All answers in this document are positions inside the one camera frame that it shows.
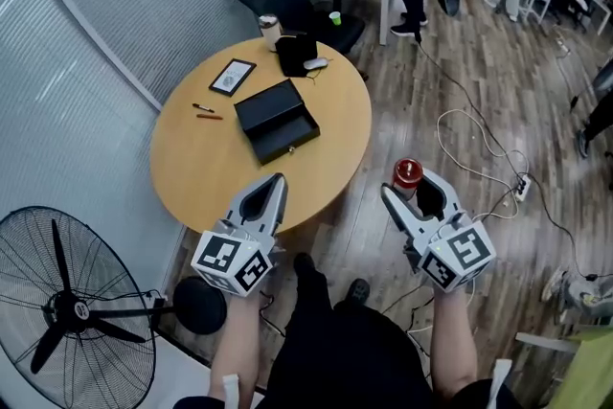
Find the black box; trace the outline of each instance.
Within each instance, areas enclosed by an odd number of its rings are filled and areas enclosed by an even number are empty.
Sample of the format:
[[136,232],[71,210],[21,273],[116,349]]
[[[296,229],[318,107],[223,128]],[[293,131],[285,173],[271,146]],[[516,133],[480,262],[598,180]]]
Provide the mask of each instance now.
[[234,105],[242,130],[260,162],[288,153],[319,136],[319,126],[290,79]]

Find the standing fan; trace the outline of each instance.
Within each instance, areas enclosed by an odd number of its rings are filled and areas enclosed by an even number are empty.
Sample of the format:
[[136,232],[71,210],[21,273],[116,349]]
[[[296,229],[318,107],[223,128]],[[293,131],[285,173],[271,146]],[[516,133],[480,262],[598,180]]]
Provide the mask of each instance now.
[[150,316],[196,333],[225,320],[219,290],[189,278],[174,307],[147,308],[117,254],[89,227],[45,207],[0,222],[0,344],[14,367],[66,408],[133,408],[155,371]]

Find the white cup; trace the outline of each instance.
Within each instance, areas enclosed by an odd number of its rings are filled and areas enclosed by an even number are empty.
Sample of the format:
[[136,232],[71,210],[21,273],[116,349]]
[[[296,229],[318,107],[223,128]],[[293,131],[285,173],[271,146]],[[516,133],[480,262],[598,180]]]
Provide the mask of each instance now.
[[275,14],[264,14],[258,19],[261,35],[266,40],[266,46],[271,52],[276,52],[275,44],[281,37],[281,23]]

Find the round wooden table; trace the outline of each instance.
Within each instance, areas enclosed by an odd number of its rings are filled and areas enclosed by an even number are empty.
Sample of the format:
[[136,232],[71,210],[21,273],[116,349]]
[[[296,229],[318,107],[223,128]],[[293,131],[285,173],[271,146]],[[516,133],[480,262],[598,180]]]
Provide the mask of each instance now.
[[[324,209],[347,186],[371,134],[371,100],[364,81],[341,54],[321,43],[319,57],[331,60],[315,80],[292,78],[321,135],[292,154],[262,166],[238,123],[234,108],[271,85],[286,80],[277,55],[263,38],[251,39],[203,61],[174,89],[151,139],[151,177],[164,206],[174,217],[202,232],[224,217],[232,198],[258,177],[281,172],[288,193],[284,222],[290,229]],[[232,59],[257,63],[232,97],[209,85]],[[211,107],[223,121],[196,118]]]

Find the red cup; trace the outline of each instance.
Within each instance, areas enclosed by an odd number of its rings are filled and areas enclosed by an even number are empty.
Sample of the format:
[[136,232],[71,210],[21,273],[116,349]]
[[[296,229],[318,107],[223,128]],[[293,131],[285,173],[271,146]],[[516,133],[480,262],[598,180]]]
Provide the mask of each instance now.
[[400,159],[394,165],[392,186],[401,192],[406,199],[411,199],[423,178],[423,167],[417,160]]

